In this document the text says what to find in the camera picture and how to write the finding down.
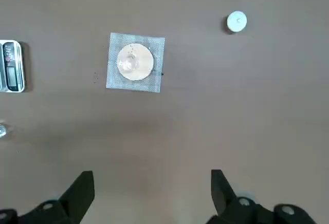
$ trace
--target metal scale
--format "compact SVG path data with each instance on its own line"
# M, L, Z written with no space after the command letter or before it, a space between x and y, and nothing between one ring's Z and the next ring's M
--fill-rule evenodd
M21 45L14 40L0 40L0 92L25 89Z

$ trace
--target round white disc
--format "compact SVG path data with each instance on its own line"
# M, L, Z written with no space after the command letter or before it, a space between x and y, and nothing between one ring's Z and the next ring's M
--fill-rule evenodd
M129 80L142 80L150 75L153 69L153 56L141 44L132 43L124 46L117 58L119 72Z
M227 17L227 27L233 32L242 31L247 25L247 16L241 11L234 11Z

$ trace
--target brown table surface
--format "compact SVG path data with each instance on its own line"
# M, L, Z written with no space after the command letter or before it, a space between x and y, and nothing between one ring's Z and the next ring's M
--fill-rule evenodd
M202 224L210 170L327 222L328 0L0 0L28 89L0 94L0 208L93 170L82 223ZM228 35L223 19L248 17ZM105 89L110 32L166 38L161 93Z

